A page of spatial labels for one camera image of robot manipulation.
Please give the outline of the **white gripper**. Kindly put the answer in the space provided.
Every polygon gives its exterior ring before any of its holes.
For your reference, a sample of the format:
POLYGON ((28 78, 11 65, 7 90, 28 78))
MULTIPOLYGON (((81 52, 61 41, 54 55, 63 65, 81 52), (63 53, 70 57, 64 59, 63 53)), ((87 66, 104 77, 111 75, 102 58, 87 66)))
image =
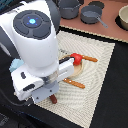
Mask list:
POLYGON ((38 103, 59 90, 59 81, 64 80, 74 72, 74 59, 65 57, 59 61, 59 69, 46 77, 31 75, 25 65, 20 66, 11 73, 16 96, 20 101, 29 97, 38 103))

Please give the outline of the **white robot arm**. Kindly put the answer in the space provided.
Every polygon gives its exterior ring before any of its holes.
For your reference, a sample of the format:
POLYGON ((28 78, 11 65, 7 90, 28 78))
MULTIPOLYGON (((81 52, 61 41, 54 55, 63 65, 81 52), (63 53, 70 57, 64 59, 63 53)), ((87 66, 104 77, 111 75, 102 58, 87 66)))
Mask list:
POLYGON ((74 72, 74 59, 58 59, 60 14, 52 0, 34 0, 0 15, 0 47, 23 64, 11 73, 20 101, 38 103, 59 90, 74 72))

